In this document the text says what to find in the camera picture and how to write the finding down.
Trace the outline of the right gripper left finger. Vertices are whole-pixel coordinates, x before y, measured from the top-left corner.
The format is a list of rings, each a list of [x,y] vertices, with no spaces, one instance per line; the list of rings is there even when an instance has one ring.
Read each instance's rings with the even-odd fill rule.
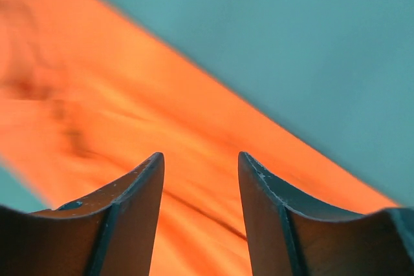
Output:
[[[29,275],[148,275],[163,184],[155,153],[88,195],[35,212]]]

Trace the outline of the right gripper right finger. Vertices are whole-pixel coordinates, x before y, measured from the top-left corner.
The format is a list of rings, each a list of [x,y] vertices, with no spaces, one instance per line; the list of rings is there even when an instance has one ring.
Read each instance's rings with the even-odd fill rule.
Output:
[[[253,275],[309,274],[295,215],[328,223],[361,217],[301,191],[244,151],[238,156],[238,179]]]

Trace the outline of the orange t shirt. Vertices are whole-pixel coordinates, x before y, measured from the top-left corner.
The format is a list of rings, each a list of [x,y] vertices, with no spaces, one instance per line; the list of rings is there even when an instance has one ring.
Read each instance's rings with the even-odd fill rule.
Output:
[[[330,204],[394,206],[104,2],[1,0],[6,164],[58,207],[157,151],[152,275],[250,275],[241,151]]]

